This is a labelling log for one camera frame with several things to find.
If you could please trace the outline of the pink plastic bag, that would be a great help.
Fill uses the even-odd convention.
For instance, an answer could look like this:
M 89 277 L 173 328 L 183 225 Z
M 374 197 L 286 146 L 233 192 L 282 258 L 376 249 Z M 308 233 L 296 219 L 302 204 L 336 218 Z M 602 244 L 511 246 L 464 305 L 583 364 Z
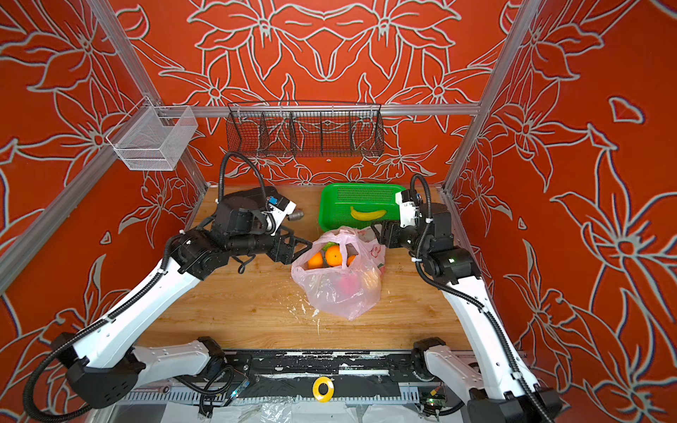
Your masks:
M 309 270 L 308 260 L 317 252 L 324 257 L 331 245 L 340 246 L 342 266 Z M 371 229 L 340 227 L 324 233 L 310 251 L 292 264 L 291 276 L 314 308 L 352 321 L 381 299 L 385 248 Z

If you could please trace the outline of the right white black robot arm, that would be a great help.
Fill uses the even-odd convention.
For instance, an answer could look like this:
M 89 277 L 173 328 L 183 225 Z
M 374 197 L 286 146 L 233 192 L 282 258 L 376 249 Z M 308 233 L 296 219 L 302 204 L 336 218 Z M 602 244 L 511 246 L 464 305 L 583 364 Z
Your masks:
M 421 174 L 396 194 L 395 202 L 398 220 L 371 225 L 377 241 L 388 249 L 408 251 L 421 279 L 451 305 L 474 353 L 475 364 L 470 366 L 439 338 L 415 344 L 417 375 L 438 379 L 457 398 L 452 405 L 426 401 L 420 414 L 440 418 L 459 412 L 465 422 L 555 421 L 562 412 L 559 394 L 541 386 L 518 354 L 472 253 L 454 241 L 448 208 L 433 202 Z

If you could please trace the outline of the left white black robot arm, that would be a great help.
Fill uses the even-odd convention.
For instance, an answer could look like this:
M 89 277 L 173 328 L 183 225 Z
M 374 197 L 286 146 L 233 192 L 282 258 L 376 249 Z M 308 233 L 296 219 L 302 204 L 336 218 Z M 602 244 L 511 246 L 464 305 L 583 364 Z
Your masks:
M 252 170 L 257 188 L 226 194 L 221 174 L 217 209 L 211 216 L 171 237 L 153 271 L 107 313 L 52 342 L 50 353 L 26 380 L 22 405 L 29 418 L 71 421 L 114 405 L 138 387 L 166 379 L 197 393 L 204 415 L 210 414 L 216 397 L 228 393 L 236 371 L 212 338 L 161 348 L 139 347 L 136 342 L 170 305 L 230 262 L 238 263 L 237 271 L 243 274 L 259 255 L 289 265 L 310 250 L 310 241 L 296 237 L 283 224 L 294 214 L 295 203 L 267 186 L 257 166 L 242 153 L 226 153 L 221 171 L 232 158 Z M 35 403 L 37 384 L 54 361 L 66 369 L 70 388 L 84 402 L 74 412 L 53 414 Z

